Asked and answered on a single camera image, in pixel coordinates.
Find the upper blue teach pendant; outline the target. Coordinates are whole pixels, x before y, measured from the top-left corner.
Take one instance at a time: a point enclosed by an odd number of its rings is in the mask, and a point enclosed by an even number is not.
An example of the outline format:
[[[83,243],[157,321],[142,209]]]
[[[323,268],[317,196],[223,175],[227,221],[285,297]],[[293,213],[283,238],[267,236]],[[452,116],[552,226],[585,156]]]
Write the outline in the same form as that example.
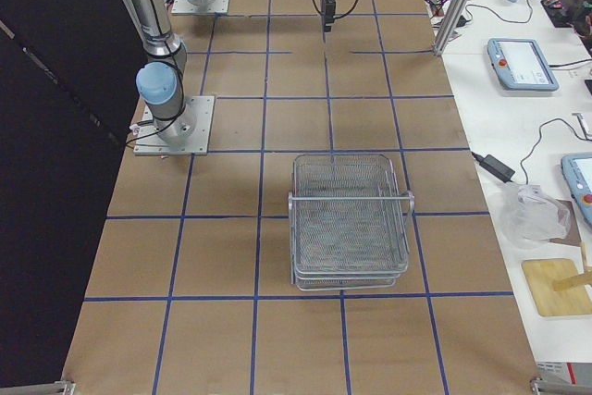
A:
[[[503,89],[551,93],[559,89],[536,40],[492,38],[487,55]]]

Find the clear plastic bag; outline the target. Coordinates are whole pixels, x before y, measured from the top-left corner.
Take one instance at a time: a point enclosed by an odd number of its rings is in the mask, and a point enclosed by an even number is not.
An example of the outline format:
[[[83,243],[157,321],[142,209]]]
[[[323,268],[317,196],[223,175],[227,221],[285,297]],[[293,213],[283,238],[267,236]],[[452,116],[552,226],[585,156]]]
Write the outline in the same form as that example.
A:
[[[539,185],[509,183],[502,197],[499,220],[502,233],[510,241],[526,246],[534,241],[565,239],[569,234],[570,210]]]

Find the lower blue teach pendant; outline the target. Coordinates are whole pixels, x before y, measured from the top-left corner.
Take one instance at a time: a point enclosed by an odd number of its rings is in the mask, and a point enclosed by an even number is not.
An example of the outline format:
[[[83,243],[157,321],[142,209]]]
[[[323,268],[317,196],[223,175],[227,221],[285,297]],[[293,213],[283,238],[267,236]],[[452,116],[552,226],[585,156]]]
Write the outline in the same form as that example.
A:
[[[585,222],[591,225],[591,153],[565,155],[561,173]]]

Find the black power adapter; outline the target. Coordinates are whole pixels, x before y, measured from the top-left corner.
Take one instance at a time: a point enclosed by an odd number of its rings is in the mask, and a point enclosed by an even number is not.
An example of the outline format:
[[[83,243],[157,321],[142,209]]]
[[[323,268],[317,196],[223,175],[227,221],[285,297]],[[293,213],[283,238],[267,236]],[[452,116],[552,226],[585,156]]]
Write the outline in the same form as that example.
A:
[[[495,178],[499,179],[503,183],[511,182],[512,176],[515,171],[502,163],[498,158],[491,154],[482,156],[480,154],[474,154],[475,161],[485,171],[490,173]]]

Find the blue teach pendant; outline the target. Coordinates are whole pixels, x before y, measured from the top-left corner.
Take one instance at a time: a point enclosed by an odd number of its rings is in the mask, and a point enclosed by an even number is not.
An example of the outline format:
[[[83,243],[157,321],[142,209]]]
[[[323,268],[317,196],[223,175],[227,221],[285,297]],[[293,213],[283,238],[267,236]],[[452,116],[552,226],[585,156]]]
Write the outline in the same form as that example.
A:
[[[503,89],[551,93],[559,89],[536,40],[492,38],[487,55]]]
[[[591,153],[565,155],[561,173],[585,222],[591,225]]]

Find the wooden board stand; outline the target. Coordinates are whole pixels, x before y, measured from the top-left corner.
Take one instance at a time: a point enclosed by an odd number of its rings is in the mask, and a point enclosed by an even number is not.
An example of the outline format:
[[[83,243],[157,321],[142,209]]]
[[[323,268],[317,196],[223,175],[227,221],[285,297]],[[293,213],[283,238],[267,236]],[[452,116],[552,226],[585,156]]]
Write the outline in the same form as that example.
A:
[[[591,316],[591,260],[583,242],[572,250],[520,255],[521,313],[545,319]]]

